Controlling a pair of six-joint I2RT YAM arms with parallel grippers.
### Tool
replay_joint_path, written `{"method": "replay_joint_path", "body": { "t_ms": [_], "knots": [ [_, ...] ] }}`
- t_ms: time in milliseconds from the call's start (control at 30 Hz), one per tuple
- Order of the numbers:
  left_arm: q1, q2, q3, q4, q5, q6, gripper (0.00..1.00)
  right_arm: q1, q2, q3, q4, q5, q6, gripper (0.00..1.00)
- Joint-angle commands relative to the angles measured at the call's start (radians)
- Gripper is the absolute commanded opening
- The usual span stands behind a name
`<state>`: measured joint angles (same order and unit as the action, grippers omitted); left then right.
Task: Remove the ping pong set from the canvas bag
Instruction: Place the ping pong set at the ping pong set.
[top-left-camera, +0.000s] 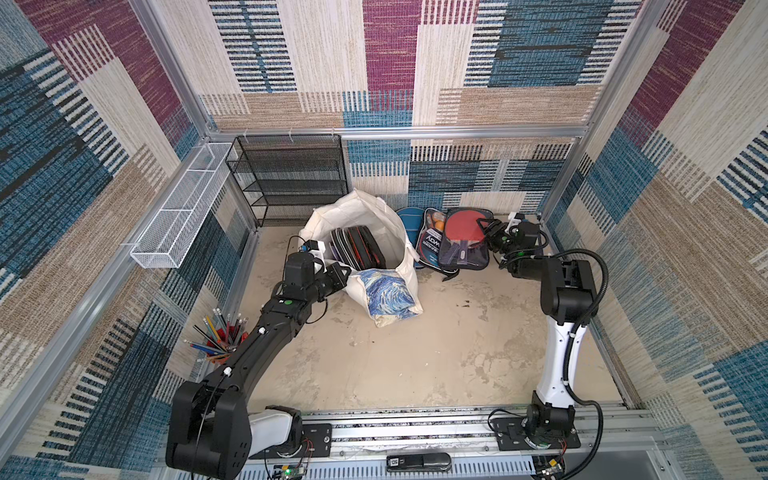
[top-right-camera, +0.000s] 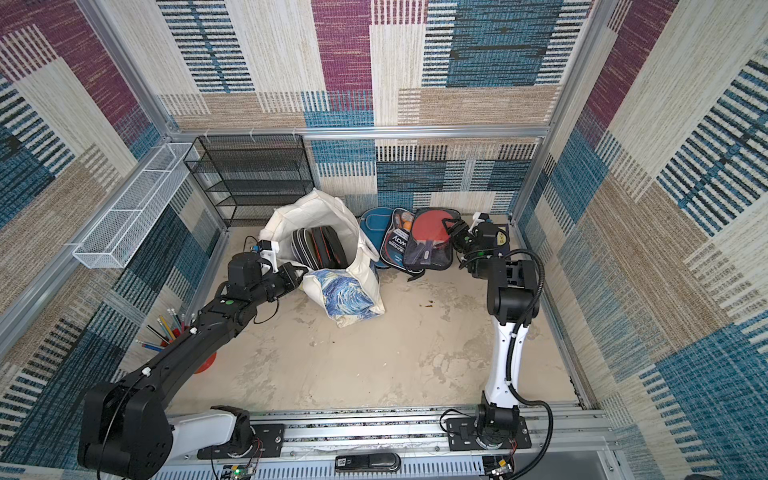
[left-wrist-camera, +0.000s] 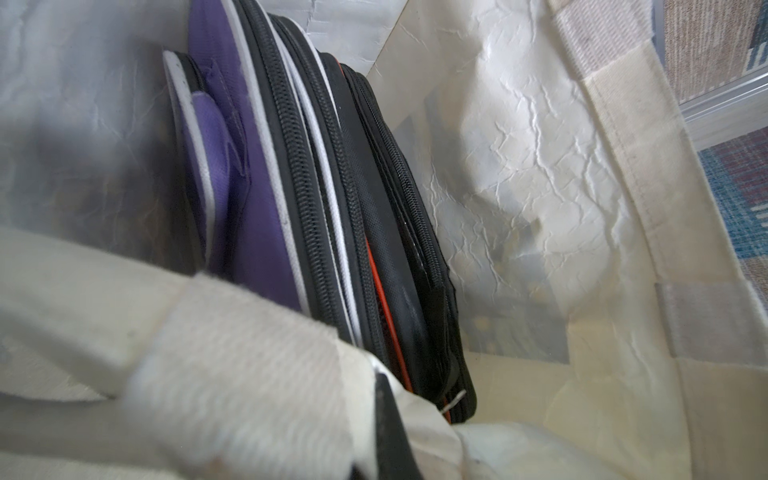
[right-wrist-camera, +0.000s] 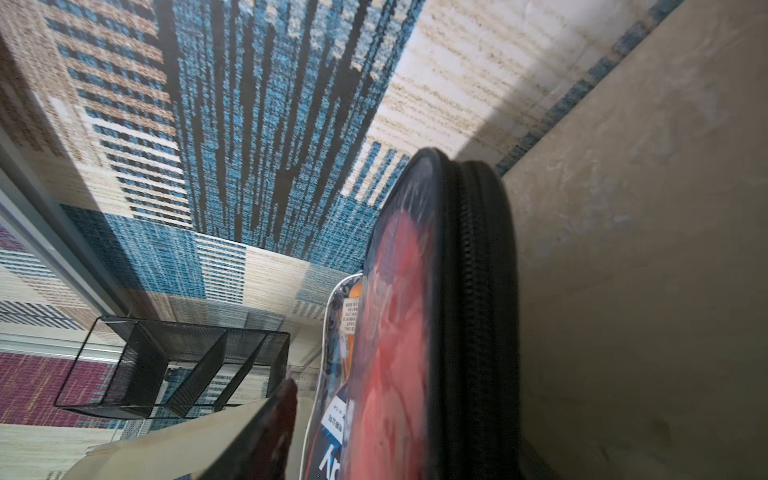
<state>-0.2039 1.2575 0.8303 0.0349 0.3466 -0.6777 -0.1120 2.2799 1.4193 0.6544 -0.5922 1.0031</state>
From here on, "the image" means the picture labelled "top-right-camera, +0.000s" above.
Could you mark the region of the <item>red paddle mesh case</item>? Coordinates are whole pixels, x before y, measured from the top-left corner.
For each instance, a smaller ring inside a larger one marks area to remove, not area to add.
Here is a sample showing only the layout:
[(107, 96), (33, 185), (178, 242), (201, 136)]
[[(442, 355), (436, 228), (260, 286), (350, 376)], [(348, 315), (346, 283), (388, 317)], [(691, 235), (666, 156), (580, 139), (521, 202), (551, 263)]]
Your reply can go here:
[(444, 225), (461, 219), (453, 209), (422, 208), (416, 211), (410, 237), (403, 254), (403, 265), (408, 270), (447, 270), (453, 262), (453, 247)]

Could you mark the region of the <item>canvas tote bag starry print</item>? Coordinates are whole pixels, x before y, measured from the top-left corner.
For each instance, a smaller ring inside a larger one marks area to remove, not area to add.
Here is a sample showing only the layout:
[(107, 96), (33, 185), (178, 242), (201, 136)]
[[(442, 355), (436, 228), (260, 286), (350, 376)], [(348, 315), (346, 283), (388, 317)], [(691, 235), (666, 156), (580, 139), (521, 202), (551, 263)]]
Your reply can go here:
[[(337, 232), (349, 261), (346, 269), (319, 268), (310, 232), (318, 226), (330, 226)], [(316, 270), (307, 267), (309, 272), (304, 275), (300, 289), (320, 305), (338, 327), (383, 315), (386, 310), (374, 272), (379, 254), (343, 201), (314, 189), (296, 202), (275, 210), (259, 239), (279, 243), (278, 265), (290, 262), (305, 266), (296, 259), (291, 245), (292, 232), (299, 228), (306, 229), (317, 266)]]

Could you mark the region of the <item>clear ping pong set case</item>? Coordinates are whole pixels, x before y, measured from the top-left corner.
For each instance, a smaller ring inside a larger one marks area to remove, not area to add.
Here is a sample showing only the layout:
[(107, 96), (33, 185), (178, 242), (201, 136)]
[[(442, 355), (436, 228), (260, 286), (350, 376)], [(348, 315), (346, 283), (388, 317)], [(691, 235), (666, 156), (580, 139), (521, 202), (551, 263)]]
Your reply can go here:
[(391, 268), (410, 276), (414, 281), (424, 275), (423, 270), (408, 269), (404, 265), (405, 250), (410, 239), (414, 214), (404, 208), (395, 208), (380, 248), (381, 261)]

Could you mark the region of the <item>blue ping pong paddle case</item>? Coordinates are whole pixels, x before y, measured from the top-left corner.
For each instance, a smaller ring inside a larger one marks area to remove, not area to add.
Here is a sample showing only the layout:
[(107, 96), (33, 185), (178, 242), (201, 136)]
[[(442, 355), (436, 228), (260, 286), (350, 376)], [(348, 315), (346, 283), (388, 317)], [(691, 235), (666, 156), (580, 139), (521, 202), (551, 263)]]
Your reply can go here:
[(377, 269), (381, 270), (391, 268), (391, 266), (383, 260), (380, 251), (390, 225), (392, 214), (392, 208), (376, 207), (364, 212), (359, 219), (361, 230), (368, 237), (379, 254), (379, 260), (376, 261), (374, 265)]

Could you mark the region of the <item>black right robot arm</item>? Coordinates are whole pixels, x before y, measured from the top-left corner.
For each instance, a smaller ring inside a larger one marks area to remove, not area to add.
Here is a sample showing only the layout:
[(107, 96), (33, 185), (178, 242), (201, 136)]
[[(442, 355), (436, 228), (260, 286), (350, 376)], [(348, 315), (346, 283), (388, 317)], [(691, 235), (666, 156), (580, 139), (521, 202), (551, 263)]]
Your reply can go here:
[(492, 223), (485, 213), (476, 214), (470, 224), (459, 219), (442, 224), (461, 255), (460, 266), (486, 282), (486, 306), (495, 328), (493, 366), (474, 424), (450, 420), (446, 430), (461, 435), (466, 446), (506, 448), (521, 435), (519, 377), (524, 342), (539, 312), (537, 264), (511, 246), (507, 226)]

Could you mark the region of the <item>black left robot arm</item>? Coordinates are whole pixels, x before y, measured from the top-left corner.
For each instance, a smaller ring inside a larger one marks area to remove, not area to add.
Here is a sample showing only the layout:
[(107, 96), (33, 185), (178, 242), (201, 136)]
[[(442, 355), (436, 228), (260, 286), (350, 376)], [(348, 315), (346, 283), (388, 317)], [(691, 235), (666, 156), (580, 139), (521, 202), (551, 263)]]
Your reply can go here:
[(220, 408), (194, 417), (207, 433), (186, 433), (169, 421), (165, 409), (202, 364), (236, 338), (264, 303), (296, 290), (308, 268), (290, 262), (270, 267), (256, 252), (235, 255), (228, 278), (196, 321), (175, 341), (117, 382), (102, 382), (83, 395), (77, 452), (80, 466), (97, 474), (149, 479), (179, 454), (225, 444), (233, 434), (243, 445), (250, 434), (244, 417)]

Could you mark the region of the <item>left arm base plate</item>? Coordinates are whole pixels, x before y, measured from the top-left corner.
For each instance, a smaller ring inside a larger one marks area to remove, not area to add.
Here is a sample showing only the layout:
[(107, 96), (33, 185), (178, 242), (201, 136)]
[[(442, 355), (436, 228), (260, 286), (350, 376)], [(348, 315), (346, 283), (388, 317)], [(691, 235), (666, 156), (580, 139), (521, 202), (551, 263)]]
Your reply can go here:
[(198, 460), (255, 460), (279, 457), (284, 440), (284, 424), (256, 424), (236, 427), (223, 444), (200, 449)]

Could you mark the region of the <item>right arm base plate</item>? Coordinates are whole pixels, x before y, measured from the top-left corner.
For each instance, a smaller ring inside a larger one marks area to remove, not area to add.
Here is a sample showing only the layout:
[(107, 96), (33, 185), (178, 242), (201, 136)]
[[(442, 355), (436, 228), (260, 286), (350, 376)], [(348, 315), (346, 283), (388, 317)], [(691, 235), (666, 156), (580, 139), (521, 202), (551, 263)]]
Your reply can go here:
[(451, 451), (471, 450), (527, 450), (532, 448), (530, 429), (526, 419), (521, 417), (515, 438), (502, 433), (487, 433), (478, 435), (475, 422), (466, 416), (449, 417), (441, 421), (446, 431)]

